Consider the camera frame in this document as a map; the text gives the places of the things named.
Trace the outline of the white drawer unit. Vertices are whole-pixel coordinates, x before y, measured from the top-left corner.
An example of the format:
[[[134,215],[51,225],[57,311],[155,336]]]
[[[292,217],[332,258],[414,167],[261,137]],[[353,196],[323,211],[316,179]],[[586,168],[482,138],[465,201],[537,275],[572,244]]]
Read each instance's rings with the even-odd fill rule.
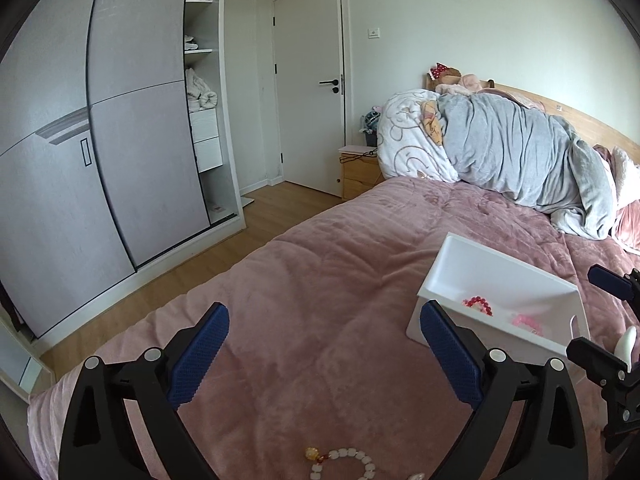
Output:
[[[222,165],[217,111],[199,110],[190,115],[192,140],[198,171],[204,172]]]

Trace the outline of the white patterned pillow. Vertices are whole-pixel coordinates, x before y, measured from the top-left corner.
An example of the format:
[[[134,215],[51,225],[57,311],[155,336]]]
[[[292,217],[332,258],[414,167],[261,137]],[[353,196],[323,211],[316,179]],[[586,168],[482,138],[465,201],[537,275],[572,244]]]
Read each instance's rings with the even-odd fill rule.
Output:
[[[376,135],[378,164],[385,179],[460,180],[444,149],[438,98],[430,90],[410,90],[394,94],[383,106]]]

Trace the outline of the wooden bedside table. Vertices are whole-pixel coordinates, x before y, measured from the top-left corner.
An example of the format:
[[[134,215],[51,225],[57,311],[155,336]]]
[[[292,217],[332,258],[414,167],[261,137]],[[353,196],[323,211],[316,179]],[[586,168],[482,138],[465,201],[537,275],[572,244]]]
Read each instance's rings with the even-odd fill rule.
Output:
[[[338,160],[342,168],[343,200],[352,200],[384,181],[376,148],[344,146],[338,150]]]

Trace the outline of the plush toy with red bow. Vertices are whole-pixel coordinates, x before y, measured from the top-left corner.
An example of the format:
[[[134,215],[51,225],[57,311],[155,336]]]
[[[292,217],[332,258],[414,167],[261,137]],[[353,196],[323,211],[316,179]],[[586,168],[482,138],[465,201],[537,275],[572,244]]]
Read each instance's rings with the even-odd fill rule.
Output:
[[[483,85],[474,74],[462,75],[456,68],[436,63],[430,69],[430,89],[440,94],[469,94],[480,92]]]

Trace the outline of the wooden headboard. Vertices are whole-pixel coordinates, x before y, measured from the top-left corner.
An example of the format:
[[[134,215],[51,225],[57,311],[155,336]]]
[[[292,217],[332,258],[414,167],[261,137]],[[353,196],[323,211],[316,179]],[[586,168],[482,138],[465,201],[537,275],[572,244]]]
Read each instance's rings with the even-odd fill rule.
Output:
[[[495,83],[495,88],[504,92],[515,92],[526,96],[532,101],[541,103],[548,114],[564,117],[576,129],[578,136],[590,145],[600,144],[609,150],[618,146],[629,155],[636,165],[640,162],[639,145],[604,122],[600,122],[600,120],[579,110],[574,110],[574,108],[563,103],[548,99],[545,96],[538,96],[538,94],[526,90],[505,86],[504,84],[498,84],[498,82]]]

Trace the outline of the pink plush bed blanket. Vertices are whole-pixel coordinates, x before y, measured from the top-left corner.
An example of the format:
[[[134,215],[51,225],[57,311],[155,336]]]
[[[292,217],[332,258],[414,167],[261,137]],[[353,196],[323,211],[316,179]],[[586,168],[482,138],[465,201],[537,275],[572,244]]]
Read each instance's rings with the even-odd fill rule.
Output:
[[[270,240],[101,347],[131,361],[214,303],[230,332],[179,414],[224,479],[305,479],[305,448],[358,448],[381,479],[431,474],[470,409],[406,328],[448,233],[574,283],[592,338],[613,348],[632,311],[589,284],[638,266],[614,240],[557,231],[533,209],[463,182],[393,178]]]

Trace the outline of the grey sliding wardrobe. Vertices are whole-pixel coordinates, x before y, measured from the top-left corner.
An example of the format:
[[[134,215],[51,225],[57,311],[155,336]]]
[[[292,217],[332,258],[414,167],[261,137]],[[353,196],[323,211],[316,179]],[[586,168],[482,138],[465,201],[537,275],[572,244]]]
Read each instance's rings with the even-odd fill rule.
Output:
[[[204,172],[189,67],[218,96]],[[34,0],[1,55],[1,285],[38,346],[243,226],[224,0]]]

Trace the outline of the white bedroom door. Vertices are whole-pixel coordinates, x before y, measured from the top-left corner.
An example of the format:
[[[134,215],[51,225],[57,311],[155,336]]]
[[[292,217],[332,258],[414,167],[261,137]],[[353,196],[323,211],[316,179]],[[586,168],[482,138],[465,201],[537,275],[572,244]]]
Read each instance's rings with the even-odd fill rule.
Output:
[[[341,194],[345,145],[342,0],[276,0],[274,57],[285,180]],[[334,94],[319,81],[338,78]]]

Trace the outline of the white plastic storage box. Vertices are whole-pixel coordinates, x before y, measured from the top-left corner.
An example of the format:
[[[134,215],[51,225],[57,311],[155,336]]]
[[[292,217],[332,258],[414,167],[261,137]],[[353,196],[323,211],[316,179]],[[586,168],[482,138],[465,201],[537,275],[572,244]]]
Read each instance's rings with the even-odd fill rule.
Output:
[[[454,233],[442,242],[406,329],[419,344],[426,344],[419,316],[428,300],[438,301],[485,347],[520,362],[565,359],[572,339],[590,337],[576,285]]]

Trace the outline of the folded white towels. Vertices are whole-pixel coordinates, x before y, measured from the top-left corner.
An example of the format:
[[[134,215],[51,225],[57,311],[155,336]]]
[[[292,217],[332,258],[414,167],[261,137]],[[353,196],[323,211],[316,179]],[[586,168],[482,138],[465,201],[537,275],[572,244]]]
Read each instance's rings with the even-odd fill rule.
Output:
[[[208,84],[198,76],[192,67],[186,70],[186,100],[190,113],[199,110],[213,110],[217,107],[218,96]]]

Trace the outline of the grey crumpled duvet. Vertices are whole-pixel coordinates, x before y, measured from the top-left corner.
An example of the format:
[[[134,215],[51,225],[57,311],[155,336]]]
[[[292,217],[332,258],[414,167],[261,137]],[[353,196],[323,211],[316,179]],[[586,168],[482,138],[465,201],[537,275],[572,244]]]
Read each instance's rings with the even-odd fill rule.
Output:
[[[546,214],[563,233],[608,237],[616,216],[611,170],[566,119],[492,93],[440,96],[437,119],[462,181]]]

